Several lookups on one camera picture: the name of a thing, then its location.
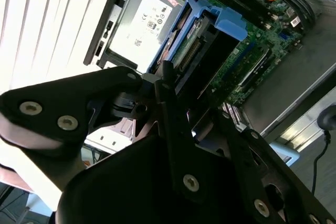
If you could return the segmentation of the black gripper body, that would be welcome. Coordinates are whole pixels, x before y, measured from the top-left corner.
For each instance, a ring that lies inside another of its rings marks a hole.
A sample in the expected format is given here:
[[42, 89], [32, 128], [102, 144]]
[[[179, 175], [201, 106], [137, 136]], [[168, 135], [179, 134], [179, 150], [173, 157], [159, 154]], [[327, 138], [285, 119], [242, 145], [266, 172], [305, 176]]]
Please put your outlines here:
[[56, 223], [262, 223], [243, 201], [228, 159], [196, 147], [193, 159], [202, 200], [172, 186], [167, 147], [151, 136], [79, 173], [66, 187]]

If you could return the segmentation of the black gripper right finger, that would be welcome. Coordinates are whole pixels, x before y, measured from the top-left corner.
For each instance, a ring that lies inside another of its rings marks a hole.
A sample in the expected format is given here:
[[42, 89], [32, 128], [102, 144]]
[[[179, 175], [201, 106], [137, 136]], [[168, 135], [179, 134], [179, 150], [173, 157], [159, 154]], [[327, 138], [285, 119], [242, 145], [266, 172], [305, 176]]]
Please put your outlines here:
[[248, 221], [335, 223], [335, 218], [257, 132], [239, 132], [224, 112], [217, 112], [217, 123], [228, 145]]

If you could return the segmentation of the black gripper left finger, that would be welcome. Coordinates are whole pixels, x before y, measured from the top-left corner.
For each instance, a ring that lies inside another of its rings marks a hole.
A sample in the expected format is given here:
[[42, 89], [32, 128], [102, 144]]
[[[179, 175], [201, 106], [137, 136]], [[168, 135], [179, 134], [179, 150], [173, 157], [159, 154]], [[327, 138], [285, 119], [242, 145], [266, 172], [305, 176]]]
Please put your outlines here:
[[163, 140], [173, 189], [186, 187], [187, 198], [198, 202], [203, 196], [193, 176], [196, 146], [173, 87], [173, 64], [165, 61], [161, 70], [153, 81], [114, 67], [7, 91], [1, 95], [1, 139], [46, 165], [73, 163], [89, 134], [134, 119], [132, 144], [151, 136]]

